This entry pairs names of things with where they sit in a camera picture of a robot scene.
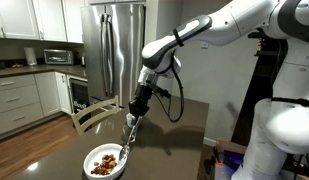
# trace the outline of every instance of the black cable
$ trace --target black cable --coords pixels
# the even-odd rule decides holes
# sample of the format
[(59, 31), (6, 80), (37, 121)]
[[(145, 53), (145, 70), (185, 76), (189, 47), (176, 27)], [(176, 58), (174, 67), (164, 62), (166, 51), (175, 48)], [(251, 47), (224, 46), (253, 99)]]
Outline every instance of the black cable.
[(307, 166), (309, 167), (309, 157), (308, 157), (308, 154), (305, 155), (305, 158), (306, 158)]
[[(174, 63), (174, 53), (175, 53), (175, 50), (172, 52), (171, 63)], [(176, 73), (176, 71), (175, 71), (174, 65), (172, 65), (171, 68), (172, 68), (172, 71), (173, 71), (173, 73), (174, 73), (174, 76), (175, 76), (175, 78), (176, 78), (176, 80), (177, 80), (178, 88), (179, 88), (179, 90), (180, 90), (180, 96), (181, 96), (181, 111), (180, 111), (180, 115), (179, 115), (178, 118), (176, 118), (176, 119), (172, 119), (172, 118), (171, 118), (171, 116), (170, 116), (171, 102), (170, 102), (170, 104), (169, 104), (169, 118), (170, 118), (170, 121), (171, 121), (172, 123), (176, 123), (176, 122), (178, 122), (178, 121), (181, 119), (181, 117), (182, 117), (182, 115), (183, 115), (183, 112), (184, 112), (184, 93), (183, 93), (182, 82), (181, 82), (180, 78), (178, 77), (178, 75), (177, 75), (177, 73)]]
[(164, 107), (164, 105), (163, 105), (163, 103), (162, 103), (161, 99), (157, 96), (157, 94), (156, 94), (156, 93), (153, 93), (153, 94), (156, 96), (156, 98), (157, 98), (157, 99), (158, 99), (158, 101), (160, 102), (160, 104), (161, 104), (161, 106), (162, 106), (162, 108), (163, 108), (163, 110), (164, 110), (165, 114), (168, 116), (168, 113), (167, 113), (167, 111), (166, 111), (166, 109), (165, 109), (165, 107)]
[(296, 166), (296, 171), (294, 173), (294, 180), (296, 180), (296, 176), (297, 176), (297, 170), (298, 168), (301, 167), (301, 161), (302, 161), (302, 158), (303, 158), (303, 154), (300, 155), (300, 157), (298, 158), (298, 161), (297, 161), (297, 166)]
[(278, 54), (277, 54), (277, 58), (276, 58), (276, 63), (275, 63), (275, 66), (273, 68), (272, 75), (271, 75), (271, 84), (272, 85), (274, 84), (274, 76), (278, 72), (278, 64), (280, 62), (281, 51), (282, 51), (282, 46), (281, 46), (280, 40), (277, 40), (277, 42), (279, 44), (279, 50), (278, 50)]
[(184, 93), (183, 93), (182, 82), (181, 82), (180, 78), (178, 77), (178, 75), (175, 71), (175, 68), (174, 68), (174, 52), (175, 52), (175, 50), (172, 52), (172, 56), (171, 56), (171, 69), (172, 69), (173, 74), (174, 74), (174, 76), (177, 80), (178, 87), (179, 87), (179, 90), (180, 90), (180, 96), (181, 96), (181, 110), (180, 110), (180, 114), (179, 114), (178, 118), (176, 118), (176, 119), (171, 118), (171, 114), (170, 114), (170, 112), (171, 112), (171, 102), (172, 102), (171, 98), (169, 98), (168, 110), (166, 111), (166, 109), (165, 109), (162, 101), (160, 100), (160, 98), (155, 93), (153, 93), (153, 94), (159, 100), (159, 102), (160, 102), (165, 114), (168, 116), (169, 120), (172, 123), (177, 123), (181, 119), (183, 112), (184, 112)]

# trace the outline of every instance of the wall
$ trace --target wall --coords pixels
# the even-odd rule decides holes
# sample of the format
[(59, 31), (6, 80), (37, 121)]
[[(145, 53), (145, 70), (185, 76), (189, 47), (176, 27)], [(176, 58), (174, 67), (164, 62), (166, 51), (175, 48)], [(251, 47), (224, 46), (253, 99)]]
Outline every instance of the wall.
[[(228, 0), (184, 0), (182, 22), (215, 12), (226, 3)], [(256, 65), (258, 40), (244, 36), (223, 47), (201, 49), (201, 45), (192, 42), (177, 50), (182, 62), (179, 76), (185, 98), (210, 104), (204, 143), (213, 146), (217, 138), (231, 140)], [(175, 80), (172, 88), (173, 95), (178, 95)]]
[[(182, 0), (147, 0), (145, 45), (166, 36), (181, 24)], [(173, 80), (160, 78), (157, 85), (172, 92)]]

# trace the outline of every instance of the table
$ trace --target table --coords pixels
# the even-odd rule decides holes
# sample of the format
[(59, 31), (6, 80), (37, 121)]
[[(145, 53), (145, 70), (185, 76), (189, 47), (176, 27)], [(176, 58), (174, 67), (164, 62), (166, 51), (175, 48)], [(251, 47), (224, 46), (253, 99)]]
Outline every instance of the table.
[[(172, 117), (177, 117), (180, 99), (172, 97)], [(209, 105), (185, 99), (178, 123), (171, 123), (153, 96), (143, 117), (125, 171), (119, 179), (157, 180), (197, 178)], [(128, 108), (121, 110), (80, 136), (72, 144), (43, 158), (35, 170), (24, 170), (14, 179), (87, 179), (83, 162), (95, 147), (123, 144), (122, 128)]]

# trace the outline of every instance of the drawer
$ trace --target drawer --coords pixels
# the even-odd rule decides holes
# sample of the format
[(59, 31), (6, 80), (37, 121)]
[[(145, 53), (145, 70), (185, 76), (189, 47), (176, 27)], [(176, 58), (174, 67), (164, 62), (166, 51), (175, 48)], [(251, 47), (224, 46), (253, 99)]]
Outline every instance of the drawer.
[(0, 91), (33, 84), (35, 84), (35, 80), (32, 74), (24, 76), (0, 78)]
[(39, 102), (36, 85), (0, 91), (0, 112)]
[(0, 113), (0, 134), (43, 118), (40, 103)]

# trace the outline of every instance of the nuts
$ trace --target nuts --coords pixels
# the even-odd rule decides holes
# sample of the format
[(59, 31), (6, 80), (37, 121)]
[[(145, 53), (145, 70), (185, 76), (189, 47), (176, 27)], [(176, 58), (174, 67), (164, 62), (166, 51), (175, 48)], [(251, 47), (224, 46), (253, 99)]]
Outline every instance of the nuts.
[(115, 162), (115, 157), (113, 154), (110, 155), (104, 155), (102, 157), (102, 164), (99, 165), (98, 162), (94, 162), (95, 169), (91, 171), (91, 174), (99, 174), (99, 175), (108, 175), (114, 167), (117, 165)]

